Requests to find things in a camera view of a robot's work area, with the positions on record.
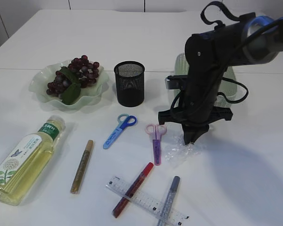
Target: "pink scissors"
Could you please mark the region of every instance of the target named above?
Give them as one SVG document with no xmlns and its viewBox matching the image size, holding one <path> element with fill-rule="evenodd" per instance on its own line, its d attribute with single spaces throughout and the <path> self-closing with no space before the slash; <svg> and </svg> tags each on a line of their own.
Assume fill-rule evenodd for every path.
<svg viewBox="0 0 283 226">
<path fill-rule="evenodd" d="M 149 124 L 146 126 L 145 131 L 147 134 L 151 135 L 153 140 L 154 163 L 156 166 L 159 166 L 161 164 L 160 140 L 161 136 L 166 134 L 166 126 Z"/>
</svg>

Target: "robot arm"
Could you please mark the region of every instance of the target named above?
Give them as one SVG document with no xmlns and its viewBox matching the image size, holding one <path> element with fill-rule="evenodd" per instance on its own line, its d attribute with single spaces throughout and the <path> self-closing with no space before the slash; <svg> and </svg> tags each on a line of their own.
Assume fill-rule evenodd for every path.
<svg viewBox="0 0 283 226">
<path fill-rule="evenodd" d="M 218 6 L 223 13 L 238 23 L 225 26 L 221 21 L 210 22 L 205 18 L 205 9 Z M 185 57 L 190 65 L 188 75 L 168 76 L 167 89 L 180 89 L 170 110 L 159 112 L 158 121 L 180 123 L 184 142 L 194 143 L 209 129 L 209 124 L 220 119 L 230 121 L 230 108 L 215 107 L 221 80 L 243 86 L 247 93 L 236 101 L 240 103 L 247 95 L 247 88 L 236 81 L 223 78 L 229 66 L 265 64 L 283 51 L 283 17 L 273 20 L 267 16 L 256 17 L 249 13 L 240 17 L 232 15 L 219 1 L 209 3 L 201 13 L 206 24 L 217 23 L 213 31 L 193 34 L 185 44 Z"/>
</svg>

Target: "bunch of red grapes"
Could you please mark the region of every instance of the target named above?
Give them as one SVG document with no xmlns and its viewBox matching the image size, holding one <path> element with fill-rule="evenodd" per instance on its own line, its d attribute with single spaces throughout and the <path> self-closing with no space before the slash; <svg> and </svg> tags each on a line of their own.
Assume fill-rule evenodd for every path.
<svg viewBox="0 0 283 226">
<path fill-rule="evenodd" d="M 86 55 L 74 58 L 66 68 L 75 74 L 81 84 L 81 88 L 92 86 L 99 77 L 99 62 L 91 63 Z M 61 98 L 61 94 L 71 85 L 71 81 L 60 71 L 56 71 L 56 78 L 47 84 L 46 93 L 50 96 Z"/>
</svg>

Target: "white table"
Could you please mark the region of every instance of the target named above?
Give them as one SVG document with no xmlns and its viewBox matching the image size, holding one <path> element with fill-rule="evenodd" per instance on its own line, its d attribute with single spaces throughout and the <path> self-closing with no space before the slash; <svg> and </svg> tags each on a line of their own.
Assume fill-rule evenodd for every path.
<svg viewBox="0 0 283 226">
<path fill-rule="evenodd" d="M 208 10 L 206 15 L 231 23 L 219 11 Z M 85 53 L 109 71 L 119 62 L 135 60 L 146 71 L 172 72 L 191 34 L 213 27 L 201 21 L 199 11 L 41 10 L 0 47 L 0 68 L 42 69 Z M 283 53 L 267 65 L 236 67 L 235 71 L 283 73 Z"/>
</svg>

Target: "ruler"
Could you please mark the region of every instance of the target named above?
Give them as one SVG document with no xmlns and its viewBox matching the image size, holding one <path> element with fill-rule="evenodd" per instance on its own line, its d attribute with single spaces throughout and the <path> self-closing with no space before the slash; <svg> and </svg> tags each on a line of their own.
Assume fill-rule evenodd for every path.
<svg viewBox="0 0 283 226">
<path fill-rule="evenodd" d="M 155 216 L 157 219 L 161 219 L 166 224 L 171 226 L 182 226 L 184 222 L 189 218 L 189 216 L 184 215 L 173 208 L 170 210 L 167 219 L 163 217 L 164 203 L 151 197 L 150 195 L 137 190 L 132 198 L 125 195 L 126 191 L 131 186 L 130 183 L 118 178 L 112 177 L 111 180 L 106 184 L 106 187 L 112 192 L 128 199 L 130 202 L 141 207 L 151 215 Z"/>
</svg>

